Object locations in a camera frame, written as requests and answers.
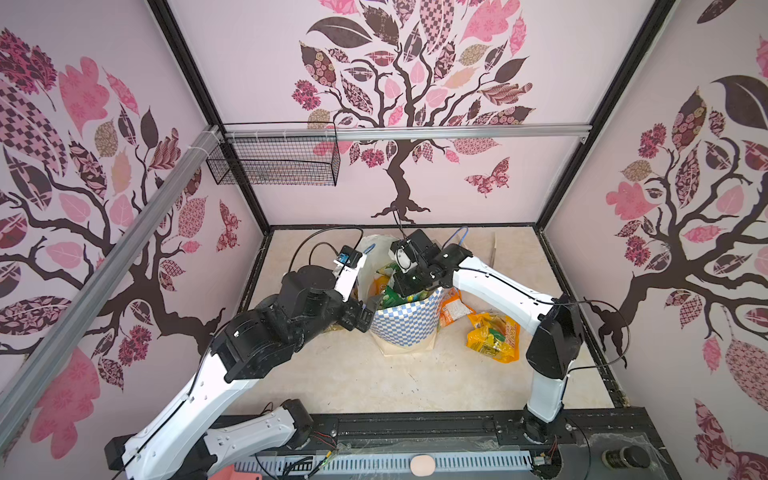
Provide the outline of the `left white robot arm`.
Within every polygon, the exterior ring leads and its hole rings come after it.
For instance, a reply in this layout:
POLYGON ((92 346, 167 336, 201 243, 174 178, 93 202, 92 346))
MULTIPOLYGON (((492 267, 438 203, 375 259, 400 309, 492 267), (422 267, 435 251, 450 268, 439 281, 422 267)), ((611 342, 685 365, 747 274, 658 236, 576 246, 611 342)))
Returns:
POLYGON ((207 479, 264 450, 304 446, 314 421, 302 402, 218 426, 224 411, 333 324, 367 331, 374 311, 352 298, 358 267, 316 265, 287 273, 279 293, 234 317, 192 379, 143 430, 105 446, 110 470, 129 479, 207 479))

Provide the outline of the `orange snack bag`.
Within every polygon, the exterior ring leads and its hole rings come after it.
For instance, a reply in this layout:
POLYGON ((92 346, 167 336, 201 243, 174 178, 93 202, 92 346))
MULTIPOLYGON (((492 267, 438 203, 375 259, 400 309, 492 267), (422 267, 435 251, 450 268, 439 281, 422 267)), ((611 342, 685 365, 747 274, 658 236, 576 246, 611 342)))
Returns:
POLYGON ((475 314, 475 310, 464 303, 458 289, 451 288, 444 293, 438 313, 438 327, 445 328, 463 317, 475 314))

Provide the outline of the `yellow snack bag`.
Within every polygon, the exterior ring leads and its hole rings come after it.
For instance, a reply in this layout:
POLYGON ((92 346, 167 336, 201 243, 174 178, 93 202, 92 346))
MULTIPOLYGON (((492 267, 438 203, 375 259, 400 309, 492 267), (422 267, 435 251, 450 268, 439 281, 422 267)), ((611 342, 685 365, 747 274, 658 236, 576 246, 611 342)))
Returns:
POLYGON ((520 358, 520 325, 512 318, 497 312, 468 315, 472 330, 467 334, 466 346, 481 355, 502 364, 520 358))

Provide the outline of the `blue checkered paper bag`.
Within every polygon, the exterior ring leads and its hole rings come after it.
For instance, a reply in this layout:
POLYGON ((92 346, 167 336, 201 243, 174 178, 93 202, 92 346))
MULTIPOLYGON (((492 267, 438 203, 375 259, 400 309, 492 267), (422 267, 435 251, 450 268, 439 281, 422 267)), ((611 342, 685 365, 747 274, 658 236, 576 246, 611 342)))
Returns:
MULTIPOLYGON (((392 277, 398 271, 389 253, 390 245, 396 240, 389 235, 369 235, 362 239, 358 249, 367 255, 367 260, 358 276, 357 292, 361 300, 374 300, 370 290, 376 277, 392 277)), ((438 327, 438 309, 447 290, 438 287, 424 291, 420 301, 376 309, 370 331, 382 353, 393 356, 432 349, 441 329, 438 327)))

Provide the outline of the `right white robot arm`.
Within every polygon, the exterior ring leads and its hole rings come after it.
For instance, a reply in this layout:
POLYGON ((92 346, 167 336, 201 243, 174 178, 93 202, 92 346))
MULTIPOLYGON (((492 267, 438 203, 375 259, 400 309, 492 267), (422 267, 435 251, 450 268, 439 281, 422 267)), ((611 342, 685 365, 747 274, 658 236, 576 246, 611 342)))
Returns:
POLYGON ((468 343, 500 361, 524 355, 533 369, 521 430, 531 442, 554 436, 571 368, 584 341, 576 302, 548 296, 497 272, 464 246, 433 242, 422 230, 396 240, 389 256, 397 265, 392 288, 402 297, 436 287, 469 293, 492 307, 468 343))

